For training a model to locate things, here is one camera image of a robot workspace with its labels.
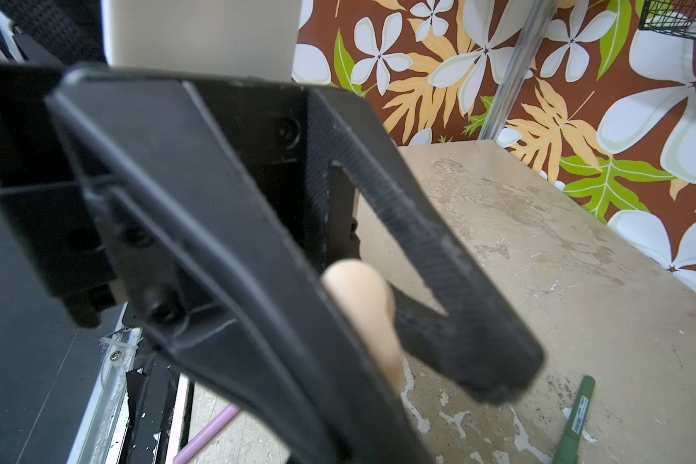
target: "green leaf pattern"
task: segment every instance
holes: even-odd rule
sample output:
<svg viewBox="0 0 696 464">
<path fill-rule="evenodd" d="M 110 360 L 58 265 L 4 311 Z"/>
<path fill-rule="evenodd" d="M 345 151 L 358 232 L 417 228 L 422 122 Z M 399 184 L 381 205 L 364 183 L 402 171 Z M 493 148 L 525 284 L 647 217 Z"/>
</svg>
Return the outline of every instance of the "green leaf pattern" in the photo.
<svg viewBox="0 0 696 464">
<path fill-rule="evenodd" d="M 473 135 L 474 131 L 476 131 L 478 128 L 481 128 L 484 125 L 484 122 L 487 120 L 487 116 L 490 113 L 490 107 L 492 106 L 492 101 L 495 99 L 495 97 L 481 97 L 481 99 L 484 105 L 484 113 L 475 116 L 469 116 L 470 124 L 464 126 L 464 131 L 462 131 L 462 135 Z"/>
<path fill-rule="evenodd" d="M 342 88 L 352 91 L 359 97 L 365 98 L 366 94 L 369 93 L 369 90 L 376 87 L 376 84 L 374 84 L 370 88 L 362 90 L 360 85 L 354 84 L 350 81 L 350 75 L 353 72 L 355 61 L 353 61 L 350 53 L 348 53 L 346 50 L 345 42 L 343 42 L 343 35 L 341 34 L 340 29 L 338 29 L 338 34 L 335 36 L 335 50 L 333 58 L 335 75 L 338 76 L 338 82 L 340 82 Z"/>
<path fill-rule="evenodd" d="M 614 64 L 629 36 L 629 24 L 631 23 L 631 3 L 629 0 L 609 0 L 606 9 L 616 13 L 616 21 L 611 29 L 600 38 L 600 67 L 597 79 L 600 79 Z"/>
<path fill-rule="evenodd" d="M 616 181 L 617 177 L 632 182 L 670 181 L 675 178 L 669 172 L 657 169 L 644 161 L 599 157 L 598 164 L 603 169 L 602 172 L 598 172 L 594 167 L 585 164 L 578 156 L 564 157 L 560 160 L 562 168 L 570 174 L 595 176 L 585 177 L 567 184 L 564 192 L 572 198 L 590 197 L 590 201 L 583 205 L 583 208 L 603 223 L 606 222 L 606 211 L 610 204 L 618 209 L 639 209 L 649 212 L 637 194 Z"/>
</svg>

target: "white flower pattern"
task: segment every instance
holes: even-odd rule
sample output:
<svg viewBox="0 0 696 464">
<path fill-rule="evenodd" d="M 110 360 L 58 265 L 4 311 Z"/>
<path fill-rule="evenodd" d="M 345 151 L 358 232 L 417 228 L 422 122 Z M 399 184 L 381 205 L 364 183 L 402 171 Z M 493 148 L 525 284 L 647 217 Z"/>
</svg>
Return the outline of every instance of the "white flower pattern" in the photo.
<svg viewBox="0 0 696 464">
<path fill-rule="evenodd" d="M 539 175 L 544 178 L 544 181 L 549 180 L 549 174 L 547 174 L 546 171 L 539 172 Z M 562 191 L 565 190 L 567 184 L 563 181 L 554 181 L 554 186 L 557 188 L 557 190 Z"/>
<path fill-rule="evenodd" d="M 446 13 L 454 5 L 454 0 L 440 0 L 437 5 L 436 0 L 425 0 L 416 3 L 415 6 L 409 9 L 411 14 L 419 18 L 427 18 L 418 30 L 415 31 L 415 42 L 421 42 L 428 37 L 428 32 L 433 28 L 433 34 L 437 37 L 444 36 L 448 31 L 448 21 L 438 16 L 439 13 Z"/>
<path fill-rule="evenodd" d="M 408 146 L 411 145 L 430 145 L 433 143 L 433 130 L 430 127 L 418 131 L 417 134 L 413 135 L 413 138 L 409 140 Z"/>
<path fill-rule="evenodd" d="M 446 88 L 457 83 L 472 69 L 459 88 L 459 106 L 463 113 L 468 113 L 474 105 L 479 87 L 483 83 L 488 58 L 492 67 L 493 80 L 498 85 L 502 82 L 510 58 L 513 56 L 513 47 L 495 47 L 521 30 L 529 16 L 531 5 L 533 5 L 533 0 L 509 0 L 502 12 L 495 33 L 490 37 L 490 24 L 495 1 L 466 0 L 462 13 L 464 30 L 480 48 L 452 56 L 444 61 L 428 76 L 428 82 L 435 87 Z"/>
<path fill-rule="evenodd" d="M 313 2 L 314 0 L 302 0 L 299 13 L 300 29 L 312 16 Z M 297 44 L 294 50 L 292 79 L 299 84 L 329 84 L 333 80 L 333 75 L 330 73 L 330 64 L 325 54 L 314 45 Z"/>
<path fill-rule="evenodd" d="M 387 53 L 387 50 L 397 42 L 400 32 L 402 32 L 402 14 L 390 14 L 384 20 L 384 27 L 381 30 L 381 48 L 377 48 L 376 33 L 371 19 L 365 17 L 355 23 L 353 30 L 355 47 L 371 55 L 371 58 L 364 58 L 355 64 L 350 77 L 353 84 L 363 84 L 369 79 L 376 65 L 376 87 L 380 95 L 384 95 L 390 85 L 390 71 L 387 66 L 399 72 L 412 65 L 413 60 L 405 53 Z"/>
<path fill-rule="evenodd" d="M 508 127 L 503 127 L 502 130 L 500 131 L 500 135 L 497 136 L 497 142 L 498 145 L 500 145 L 502 148 L 509 148 L 513 145 L 515 145 L 516 142 L 521 140 L 523 135 L 516 129 L 511 129 Z"/>
<path fill-rule="evenodd" d="M 610 153 L 621 153 L 641 140 L 671 108 L 688 99 L 683 116 L 660 154 L 660 165 L 682 181 L 696 183 L 693 41 L 658 32 L 637 31 L 631 41 L 629 64 L 640 76 L 673 81 L 678 85 L 645 90 L 611 105 L 598 126 L 598 143 Z"/>
<path fill-rule="evenodd" d="M 696 264 L 696 222 L 681 238 L 676 259 L 672 259 L 665 226 L 660 218 L 649 212 L 637 209 L 619 211 L 609 220 L 609 227 L 663 269 L 673 269 L 672 274 L 696 292 L 696 271 L 683 269 Z"/>
<path fill-rule="evenodd" d="M 588 0 L 579 0 L 575 7 L 570 12 L 570 30 L 567 31 L 565 22 L 561 19 L 555 19 L 549 23 L 547 28 L 546 38 L 554 42 L 565 42 L 565 45 L 557 48 L 544 60 L 541 65 L 541 77 L 552 77 L 562 64 L 567 51 L 570 52 L 567 58 L 567 67 L 565 69 L 565 79 L 567 82 L 575 82 L 585 74 L 585 70 L 590 63 L 590 55 L 580 43 L 595 42 L 603 37 L 609 31 L 614 21 L 616 21 L 616 13 L 613 11 L 603 11 L 597 14 L 585 29 L 580 31 L 585 19 L 585 13 L 588 12 Z"/>
</svg>

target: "pink rod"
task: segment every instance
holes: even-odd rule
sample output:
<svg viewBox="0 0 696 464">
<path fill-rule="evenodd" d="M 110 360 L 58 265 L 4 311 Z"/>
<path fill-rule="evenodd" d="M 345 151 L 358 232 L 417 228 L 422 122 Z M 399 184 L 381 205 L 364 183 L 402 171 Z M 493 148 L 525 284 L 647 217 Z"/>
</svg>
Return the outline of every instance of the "pink rod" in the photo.
<svg viewBox="0 0 696 464">
<path fill-rule="evenodd" d="M 208 425 L 206 425 L 206 427 L 204 427 L 204 429 L 199 432 L 193 440 L 189 441 L 188 444 L 175 455 L 173 458 L 173 464 L 186 464 L 186 462 L 190 461 L 193 456 L 195 456 L 196 453 L 201 450 L 201 448 L 206 446 L 213 436 L 219 433 L 219 431 L 222 430 L 224 426 L 227 425 L 227 423 L 231 421 L 239 412 L 240 408 L 238 408 L 235 404 L 228 404 L 227 407 L 222 410 L 222 412 L 213 418 L 213 421 L 209 422 Z"/>
</svg>

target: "black textured surface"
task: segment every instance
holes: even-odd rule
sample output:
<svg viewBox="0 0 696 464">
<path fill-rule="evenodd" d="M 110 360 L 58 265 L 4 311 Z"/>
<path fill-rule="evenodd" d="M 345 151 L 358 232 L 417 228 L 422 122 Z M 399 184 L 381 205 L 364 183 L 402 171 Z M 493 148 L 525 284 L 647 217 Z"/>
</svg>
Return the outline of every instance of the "black textured surface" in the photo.
<svg viewBox="0 0 696 464">
<path fill-rule="evenodd" d="M 431 206 L 368 103 L 330 88 L 308 99 L 306 254 L 325 243 L 330 175 L 340 167 L 449 314 L 418 318 L 400 300 L 403 347 L 479 401 L 515 398 L 543 363 L 536 339 Z"/>
<path fill-rule="evenodd" d="M 94 327 L 90 297 L 115 276 L 44 106 L 60 77 L 55 67 L 0 65 L 0 208 L 49 293 Z"/>
<path fill-rule="evenodd" d="M 77 328 L 0 217 L 0 464 L 67 459 L 118 316 Z"/>
<path fill-rule="evenodd" d="M 195 90 L 175 81 L 78 83 L 58 88 L 49 106 L 119 181 L 108 186 L 91 177 L 88 191 L 130 212 L 237 317 L 229 326 L 221 310 L 201 325 L 196 312 L 174 326 L 147 320 L 147 334 L 166 356 L 220 393 L 235 393 L 238 404 L 252 398 L 244 405 L 302 462 L 339 462 L 341 455 L 365 463 L 430 461 L 396 395 Z M 93 210 L 100 222 L 113 219 Z M 142 265 L 150 249 L 102 236 L 132 307 L 143 307 L 135 299 L 149 286 L 172 283 Z M 221 368 L 237 326 L 266 361 L 260 382 L 238 383 L 244 369 Z M 272 394 L 254 394 L 268 387 Z M 288 399 L 281 408 L 274 403 L 279 391 Z"/>
<path fill-rule="evenodd" d="M 90 11 L 84 11 L 83 2 L 76 3 L 62 2 L 74 19 L 52 0 L 0 0 L 0 9 L 65 65 L 104 61 L 99 22 L 92 21 Z M 83 28 L 75 20 L 93 26 Z"/>
</svg>

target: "white paint stain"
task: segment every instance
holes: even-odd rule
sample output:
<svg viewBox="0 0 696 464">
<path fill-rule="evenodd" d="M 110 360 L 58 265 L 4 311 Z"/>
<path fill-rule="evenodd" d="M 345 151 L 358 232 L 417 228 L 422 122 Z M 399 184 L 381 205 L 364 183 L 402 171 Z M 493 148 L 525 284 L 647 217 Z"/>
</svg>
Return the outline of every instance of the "white paint stain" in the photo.
<svg viewBox="0 0 696 464">
<path fill-rule="evenodd" d="M 572 408 L 564 408 L 564 409 L 562 410 L 562 414 L 564 414 L 565 417 L 566 417 L 567 419 L 569 419 L 569 418 L 570 418 L 570 414 L 572 414 Z M 585 430 L 585 428 L 583 428 L 583 438 L 586 439 L 587 441 L 591 442 L 591 443 L 598 443 L 598 440 L 595 440 L 595 439 L 593 438 L 593 436 L 592 436 L 590 433 L 588 433 L 588 431 Z"/>
<path fill-rule="evenodd" d="M 469 411 L 462 411 L 456 413 L 454 414 L 454 417 L 451 417 L 448 414 L 444 414 L 443 412 L 438 413 L 438 415 L 443 417 L 443 419 L 448 423 L 448 425 L 456 425 L 456 430 L 459 431 L 459 436 L 462 439 L 467 437 L 467 432 L 464 432 L 464 428 L 462 428 L 462 420 L 464 419 L 464 416 L 466 416 L 467 414 L 469 414 Z"/>
<path fill-rule="evenodd" d="M 477 428 L 477 423 L 474 422 L 473 420 L 469 421 L 469 425 L 470 425 L 470 427 L 472 427 L 473 431 L 475 431 L 477 433 L 482 433 L 482 431 Z"/>
<path fill-rule="evenodd" d="M 513 409 L 511 406 L 508 407 L 513 412 L 513 425 L 515 425 L 518 429 L 518 433 L 516 434 L 516 440 L 513 441 L 513 444 L 515 444 L 516 449 L 519 451 L 527 450 L 528 452 L 533 454 L 542 464 L 550 464 L 551 456 L 547 455 L 546 453 L 542 452 L 541 450 L 529 443 L 529 434 L 526 433 L 526 430 L 523 428 L 521 420 L 518 419 L 518 414 L 516 414 L 516 410 Z"/>
<path fill-rule="evenodd" d="M 152 438 L 155 440 L 155 449 L 152 450 L 152 462 L 157 462 L 157 451 L 160 447 L 160 432 L 153 433 Z"/>
<path fill-rule="evenodd" d="M 479 462 L 479 464 L 484 464 L 483 457 L 479 455 L 479 451 L 474 451 L 469 457 Z"/>
<path fill-rule="evenodd" d="M 446 393 L 446 390 L 444 388 L 441 389 L 441 406 L 446 406 L 448 404 L 449 400 L 448 393 Z"/>
<path fill-rule="evenodd" d="M 510 464 L 510 457 L 508 457 L 508 453 L 504 453 L 502 451 L 493 451 L 492 457 L 495 458 L 497 464 Z"/>
<path fill-rule="evenodd" d="M 402 405 L 415 416 L 418 420 L 418 430 L 425 435 L 430 430 L 430 421 L 425 419 L 422 414 L 420 414 L 420 411 L 418 411 L 408 399 L 408 393 L 415 389 L 415 376 L 413 376 L 413 372 L 409 369 L 407 357 L 402 357 L 402 370 L 404 370 L 404 380 L 408 383 L 399 395 L 400 398 L 402 398 Z"/>
</svg>

